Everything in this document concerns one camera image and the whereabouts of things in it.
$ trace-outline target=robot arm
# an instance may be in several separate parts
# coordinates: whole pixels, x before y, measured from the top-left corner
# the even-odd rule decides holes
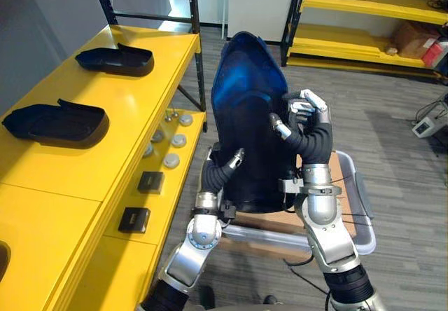
[[[305,98],[314,108],[310,111],[290,102],[291,110],[301,109],[298,115],[312,123],[311,130],[290,129],[276,114],[270,117],[274,130],[287,147],[302,157],[303,185],[292,188],[292,191],[306,196],[298,196],[295,211],[304,221],[309,245],[330,288],[330,302],[338,311],[385,311],[342,223],[342,210],[337,199],[341,189],[332,184],[328,167],[333,148],[329,109],[310,90],[296,95]],[[291,190],[291,187],[283,186],[283,189]]]
[[[221,238],[218,220],[218,192],[241,164],[244,150],[239,149],[223,167],[215,166],[211,149],[202,166],[194,217],[184,241],[173,250],[161,269],[154,288],[137,311],[180,311],[204,269],[211,250]]]

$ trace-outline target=yellow table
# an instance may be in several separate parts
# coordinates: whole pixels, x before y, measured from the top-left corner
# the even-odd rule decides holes
[[[110,128],[96,146],[77,150],[16,139],[1,126],[0,241],[10,246],[11,260],[0,283],[0,310],[67,308],[186,67],[200,51],[196,34],[117,25],[105,27],[80,51],[117,42],[152,50],[153,71],[142,78],[86,71],[73,55],[7,111],[62,98],[103,108]],[[193,115],[182,172],[173,176],[173,207],[205,120],[204,113]],[[165,230],[171,213],[163,213]],[[100,245],[109,244],[103,239]],[[147,250],[155,261],[157,247]]]

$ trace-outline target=yellow shelving unit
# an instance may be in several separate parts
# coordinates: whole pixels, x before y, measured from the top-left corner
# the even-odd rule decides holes
[[[82,50],[115,48],[117,43],[151,50],[155,59],[152,72],[136,78],[87,71],[74,59]],[[17,139],[0,126],[0,241],[11,250],[0,283],[0,310],[67,309],[99,241],[110,237],[105,231],[121,214],[117,207],[133,198],[124,195],[126,188],[135,186],[136,170],[143,167],[140,163],[147,163],[142,162],[143,152],[198,52],[199,34],[106,26],[0,117],[2,121],[15,109],[56,104],[61,98],[101,107],[110,120],[106,136],[85,150]],[[195,124],[185,128],[188,146],[179,149],[181,164],[167,170],[164,198],[170,208],[163,212],[155,209],[150,218],[147,233],[152,237],[151,229],[158,230],[154,232],[158,236],[154,238],[157,242],[149,242],[144,251],[152,254],[149,257],[153,265],[146,264],[146,270],[140,272],[145,282],[151,277],[147,275],[150,268],[157,263],[163,233],[167,232],[205,120],[205,113],[192,115]],[[105,243],[102,247],[112,247],[110,242]],[[138,246],[129,244],[129,248]],[[102,249],[95,258],[105,254]],[[97,278],[107,280],[99,275]]]
[[[133,310],[142,301],[162,252],[204,121],[204,113],[181,111],[180,114],[186,112],[193,116],[193,124],[188,127],[179,125],[177,120],[169,123],[163,120],[160,123],[159,128],[165,138],[153,144],[153,153],[140,161],[132,175],[78,285],[69,311]],[[175,134],[188,137],[187,144],[181,148],[173,147],[170,141]],[[176,153],[180,157],[181,162],[175,169],[163,165],[167,153]],[[137,186],[143,171],[163,172],[164,182],[160,194],[138,192]],[[150,210],[144,234],[118,231],[126,207],[145,207]]]
[[[448,22],[448,13],[428,6],[426,0],[303,0],[300,12],[304,8],[322,8],[353,13],[367,13],[390,18],[415,20],[443,25]],[[429,73],[420,59],[410,59],[399,55],[387,55],[386,37],[371,36],[368,32],[345,27],[324,25],[298,25],[297,36],[287,51],[287,63],[291,65],[308,64],[313,67],[377,71],[393,74],[436,77]],[[297,57],[291,55],[314,55],[316,57]],[[326,58],[346,60],[331,62]],[[367,62],[381,64],[368,69]]]
[[[292,53],[337,57],[341,59],[378,62],[398,66],[424,68],[420,59],[410,59],[384,52],[389,40],[371,36],[362,30],[323,25],[299,25],[299,37],[294,38]]]
[[[428,6],[426,0],[304,0],[303,8],[324,8],[443,25],[448,13]]]

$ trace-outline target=black cable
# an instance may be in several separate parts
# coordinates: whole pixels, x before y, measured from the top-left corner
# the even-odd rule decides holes
[[[419,117],[419,113],[420,113],[422,110],[424,110],[424,109],[428,108],[429,106],[432,106],[433,104],[436,104],[436,103],[439,103],[439,101],[431,102],[430,104],[427,104],[427,105],[421,107],[419,110],[417,110],[416,113],[415,113],[415,120],[414,120],[414,122],[415,122],[415,123],[418,122],[417,118]]]
[[[369,223],[362,223],[362,222],[355,222],[355,221],[342,220],[342,222],[345,222],[345,223],[352,223],[352,224],[354,224],[354,225],[369,226],[369,227],[372,227],[372,226],[373,226],[372,224],[369,224]]]
[[[301,279],[303,279],[306,283],[308,283],[309,285],[311,285],[312,287],[318,289],[321,293],[323,293],[324,295],[326,295],[328,292],[323,290],[322,288],[318,287],[317,285],[315,285],[315,283],[311,282],[310,280],[306,279],[305,277],[303,277],[301,274],[299,274],[298,272],[294,271],[294,269],[292,269],[291,267],[288,267],[288,269],[296,276],[300,277]]]
[[[313,261],[313,260],[314,260],[314,255],[311,254],[311,256],[310,256],[307,260],[302,261],[302,262],[291,263],[291,262],[288,262],[288,261],[285,260],[285,259],[283,259],[283,262],[284,262],[288,267],[300,267],[301,265],[308,264],[308,263],[310,263],[310,262]]]
[[[290,211],[287,207],[286,207],[286,193],[283,195],[283,211],[286,213],[295,213],[294,210]]]
[[[340,178],[340,179],[336,179],[336,180],[332,180],[332,181],[330,181],[330,183],[337,183],[338,181],[348,179],[348,178],[350,178],[350,177],[352,177],[352,176],[353,176],[352,174],[349,174],[349,175],[346,176],[346,177],[343,177],[343,178]]]
[[[354,213],[342,213],[342,215],[352,215],[352,216],[368,216],[367,214],[354,214]]]
[[[330,303],[331,292],[327,293],[327,298],[325,298],[325,311],[328,311],[328,304]]]
[[[446,115],[447,115],[447,111],[444,109],[441,112],[439,112],[439,114],[435,117],[435,119],[437,120],[438,118],[441,118],[441,117],[446,116]]]

